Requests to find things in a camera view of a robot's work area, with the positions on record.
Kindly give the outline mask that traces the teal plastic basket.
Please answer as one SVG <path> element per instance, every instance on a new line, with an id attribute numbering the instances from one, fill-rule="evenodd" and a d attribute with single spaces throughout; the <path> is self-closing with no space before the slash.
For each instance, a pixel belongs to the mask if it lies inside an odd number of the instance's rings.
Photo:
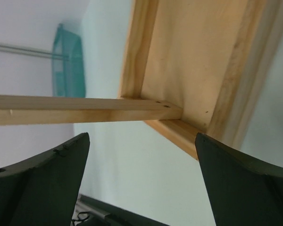
<path id="1" fill-rule="evenodd" d="M 63 24 L 56 30 L 51 69 L 53 96 L 86 97 L 82 40 Z"/>

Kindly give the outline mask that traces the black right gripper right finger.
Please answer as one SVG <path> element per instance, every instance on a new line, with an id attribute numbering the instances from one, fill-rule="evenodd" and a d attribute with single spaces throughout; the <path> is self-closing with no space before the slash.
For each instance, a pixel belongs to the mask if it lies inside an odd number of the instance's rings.
<path id="1" fill-rule="evenodd" d="M 198 133 L 195 146 L 218 226 L 283 226 L 283 168 Z"/>

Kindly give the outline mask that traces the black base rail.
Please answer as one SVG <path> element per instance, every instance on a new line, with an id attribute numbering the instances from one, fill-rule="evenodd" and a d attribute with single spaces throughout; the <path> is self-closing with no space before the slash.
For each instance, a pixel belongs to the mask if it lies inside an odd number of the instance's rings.
<path id="1" fill-rule="evenodd" d="M 79 194 L 72 226 L 164 226 L 164 223 Z"/>

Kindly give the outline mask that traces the wooden clothes rack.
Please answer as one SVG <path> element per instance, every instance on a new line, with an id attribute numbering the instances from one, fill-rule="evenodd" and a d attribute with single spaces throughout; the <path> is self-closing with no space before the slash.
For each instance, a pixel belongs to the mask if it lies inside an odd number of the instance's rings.
<path id="1" fill-rule="evenodd" d="M 144 121 L 197 158 L 239 149 L 283 36 L 283 0 L 136 0 L 116 99 L 0 95 L 0 126 Z"/>

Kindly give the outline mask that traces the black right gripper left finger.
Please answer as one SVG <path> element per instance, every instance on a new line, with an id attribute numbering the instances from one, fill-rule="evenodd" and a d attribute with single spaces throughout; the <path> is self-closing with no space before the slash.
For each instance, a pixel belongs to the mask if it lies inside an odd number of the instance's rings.
<path id="1" fill-rule="evenodd" d="M 90 148 L 88 133 L 0 168 L 0 226 L 69 226 Z"/>

